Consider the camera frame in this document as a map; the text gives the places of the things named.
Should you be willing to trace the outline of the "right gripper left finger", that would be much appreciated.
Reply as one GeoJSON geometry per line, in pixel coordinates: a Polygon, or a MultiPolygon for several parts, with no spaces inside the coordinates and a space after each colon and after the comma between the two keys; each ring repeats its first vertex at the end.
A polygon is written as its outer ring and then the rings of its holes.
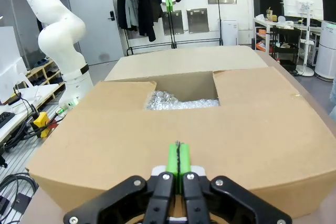
{"type": "Polygon", "coordinates": [[[127,223],[144,215],[145,223],[166,223],[179,172],[180,143],[169,146],[169,161],[148,180],[134,175],[67,212],[64,223],[127,223]]]}

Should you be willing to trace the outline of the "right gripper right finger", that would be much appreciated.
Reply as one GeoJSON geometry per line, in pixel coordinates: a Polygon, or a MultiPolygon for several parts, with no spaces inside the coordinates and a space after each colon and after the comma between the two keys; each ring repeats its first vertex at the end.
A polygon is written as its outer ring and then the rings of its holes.
{"type": "Polygon", "coordinates": [[[210,180],[192,171],[190,149],[178,143],[178,175],[188,223],[292,223],[292,218],[226,176],[210,180]]]}

